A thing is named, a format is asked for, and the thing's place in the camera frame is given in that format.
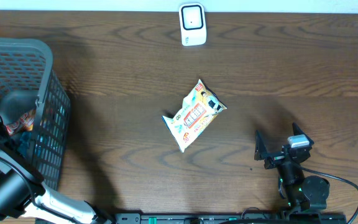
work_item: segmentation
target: white plug-in device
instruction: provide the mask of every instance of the white plug-in device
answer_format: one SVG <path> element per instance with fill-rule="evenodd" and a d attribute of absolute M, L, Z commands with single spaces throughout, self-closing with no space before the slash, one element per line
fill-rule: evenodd
<path fill-rule="evenodd" d="M 204 7 L 199 3 L 184 4 L 179 9 L 181 43 L 183 46 L 206 42 Z"/>

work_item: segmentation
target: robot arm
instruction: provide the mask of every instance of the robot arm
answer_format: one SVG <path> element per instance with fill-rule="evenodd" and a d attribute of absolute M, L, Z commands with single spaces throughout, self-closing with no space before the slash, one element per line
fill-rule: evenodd
<path fill-rule="evenodd" d="M 329 182 L 318 176 L 304 177 L 303 170 L 325 175 L 358 186 L 339 177 L 322 174 L 300 166 L 310 157 L 313 141 L 293 124 L 294 136 L 280 152 L 269 153 L 257 132 L 255 160 L 264 160 L 266 169 L 277 168 L 288 198 L 289 208 L 279 212 L 244 211 L 242 215 L 141 215 L 118 213 L 114 216 L 92 207 L 84 201 L 70 199 L 44 183 L 38 170 L 7 147 L 0 128 L 0 221 L 6 217 L 35 217 L 53 223 L 105 224 L 222 224 L 222 223 L 321 223 L 345 224 L 344 215 L 321 214 L 326 208 Z M 349 220 L 351 223 L 358 214 Z"/>

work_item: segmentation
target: white wall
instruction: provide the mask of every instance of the white wall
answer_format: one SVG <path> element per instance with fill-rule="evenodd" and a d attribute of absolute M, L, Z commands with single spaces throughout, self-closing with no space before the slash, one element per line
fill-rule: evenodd
<path fill-rule="evenodd" d="M 207 12 L 358 13 L 358 0 L 0 0 L 0 9 L 177 12 L 188 2 Z"/>

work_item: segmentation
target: wood grain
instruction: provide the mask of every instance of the wood grain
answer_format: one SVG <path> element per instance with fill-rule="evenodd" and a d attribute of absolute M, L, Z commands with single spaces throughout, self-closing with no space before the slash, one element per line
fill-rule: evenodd
<path fill-rule="evenodd" d="M 176 13 L 0 11 L 0 37 L 51 47 L 71 98 L 62 193 L 110 212 L 276 209 L 254 131 L 278 150 L 293 121 L 316 143 L 305 167 L 358 184 L 358 15 L 206 17 L 207 43 L 185 48 Z M 199 78 L 228 110 L 182 154 L 160 116 Z M 350 218 L 356 190 L 330 183 L 328 211 Z"/>

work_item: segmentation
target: plastic snack package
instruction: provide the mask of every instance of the plastic snack package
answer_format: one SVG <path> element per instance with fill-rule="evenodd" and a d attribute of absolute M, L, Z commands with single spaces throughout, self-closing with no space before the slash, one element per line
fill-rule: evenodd
<path fill-rule="evenodd" d="M 227 109 L 216 95 L 205 87 L 201 80 L 183 99 L 181 109 L 175 117 L 162 116 L 181 152 L 204 131 L 215 117 Z"/>
<path fill-rule="evenodd" d="M 30 110 L 24 113 L 17 121 L 7 124 L 6 129 L 10 136 L 17 134 L 20 131 L 32 131 L 35 119 L 35 110 Z"/>

